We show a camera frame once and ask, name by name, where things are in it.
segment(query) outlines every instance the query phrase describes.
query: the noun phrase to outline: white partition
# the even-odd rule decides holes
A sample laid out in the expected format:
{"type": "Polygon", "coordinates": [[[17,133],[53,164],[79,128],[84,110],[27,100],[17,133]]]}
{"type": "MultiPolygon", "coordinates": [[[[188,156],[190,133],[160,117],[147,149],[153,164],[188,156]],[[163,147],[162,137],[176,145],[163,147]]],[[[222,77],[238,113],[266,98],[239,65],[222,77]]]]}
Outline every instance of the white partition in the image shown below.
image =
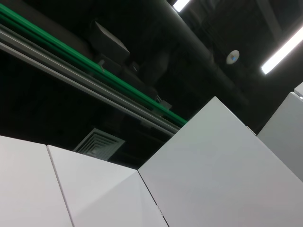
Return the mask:
{"type": "Polygon", "coordinates": [[[46,146],[0,136],[0,226],[72,227],[46,146]]]}
{"type": "Polygon", "coordinates": [[[294,92],[295,92],[298,96],[303,97],[303,83],[300,84],[299,86],[297,86],[297,87],[294,89],[294,92]]]}
{"type": "Polygon", "coordinates": [[[217,98],[139,173],[171,227],[303,226],[303,183],[217,98]]]}
{"type": "Polygon", "coordinates": [[[291,92],[258,138],[303,181],[303,100],[291,92]]]}
{"type": "Polygon", "coordinates": [[[167,227],[137,170],[48,149],[75,227],[167,227]]]}

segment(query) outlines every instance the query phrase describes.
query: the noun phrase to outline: black duct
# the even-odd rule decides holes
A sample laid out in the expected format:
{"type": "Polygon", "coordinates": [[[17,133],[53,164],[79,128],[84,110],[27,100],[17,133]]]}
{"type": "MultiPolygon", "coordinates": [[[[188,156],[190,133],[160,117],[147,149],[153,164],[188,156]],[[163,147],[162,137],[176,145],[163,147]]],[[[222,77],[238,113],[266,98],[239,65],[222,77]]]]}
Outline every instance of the black duct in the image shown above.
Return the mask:
{"type": "Polygon", "coordinates": [[[205,66],[211,73],[212,78],[214,78],[241,105],[248,104],[246,97],[214,63],[212,54],[209,50],[166,0],[145,0],[144,2],[151,13],[179,41],[179,43],[185,47],[192,57],[196,58],[205,66]]]}

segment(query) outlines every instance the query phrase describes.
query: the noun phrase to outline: white panel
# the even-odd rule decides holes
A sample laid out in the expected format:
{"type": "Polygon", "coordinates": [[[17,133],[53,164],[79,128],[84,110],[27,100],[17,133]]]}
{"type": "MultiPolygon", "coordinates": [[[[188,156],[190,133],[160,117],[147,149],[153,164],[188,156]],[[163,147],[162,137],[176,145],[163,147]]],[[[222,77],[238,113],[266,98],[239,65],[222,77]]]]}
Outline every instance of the white panel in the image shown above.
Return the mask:
{"type": "Polygon", "coordinates": [[[294,92],[295,92],[298,96],[303,97],[303,83],[300,84],[299,86],[297,86],[297,87],[294,89],[294,92]]]}
{"type": "Polygon", "coordinates": [[[303,183],[217,98],[139,172],[171,227],[303,226],[303,183]]]}
{"type": "Polygon", "coordinates": [[[303,181],[303,100],[291,92],[258,138],[303,181]]]}
{"type": "Polygon", "coordinates": [[[0,136],[0,226],[72,227],[46,146],[0,136]]]}
{"type": "Polygon", "coordinates": [[[138,171],[48,149],[75,227],[167,227],[138,171]]]}

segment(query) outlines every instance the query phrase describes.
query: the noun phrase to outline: fluorescent light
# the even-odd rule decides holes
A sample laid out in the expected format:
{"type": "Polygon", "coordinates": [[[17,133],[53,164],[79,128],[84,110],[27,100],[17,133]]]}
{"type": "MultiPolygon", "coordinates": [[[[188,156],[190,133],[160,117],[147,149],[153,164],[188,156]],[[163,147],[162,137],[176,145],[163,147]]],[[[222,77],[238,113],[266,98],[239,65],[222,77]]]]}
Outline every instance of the fluorescent light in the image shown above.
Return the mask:
{"type": "Polygon", "coordinates": [[[274,54],[261,68],[268,74],[279,62],[286,57],[303,40],[303,27],[274,54]]]}
{"type": "Polygon", "coordinates": [[[174,8],[176,9],[176,11],[180,12],[188,3],[190,0],[178,0],[175,4],[174,4],[174,8]]]}

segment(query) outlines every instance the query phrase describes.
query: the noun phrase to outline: light fixture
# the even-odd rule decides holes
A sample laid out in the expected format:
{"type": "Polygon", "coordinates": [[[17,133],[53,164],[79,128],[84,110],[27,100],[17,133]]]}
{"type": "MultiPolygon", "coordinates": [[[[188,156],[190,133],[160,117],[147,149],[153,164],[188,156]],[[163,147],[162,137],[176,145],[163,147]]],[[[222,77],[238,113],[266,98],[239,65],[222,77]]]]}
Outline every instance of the light fixture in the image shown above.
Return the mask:
{"type": "Polygon", "coordinates": [[[279,62],[286,57],[303,40],[303,27],[281,47],[261,68],[268,74],[279,62]]]}
{"type": "Polygon", "coordinates": [[[176,11],[180,12],[188,3],[190,0],[178,0],[175,4],[174,4],[174,8],[176,9],[176,11]]]}

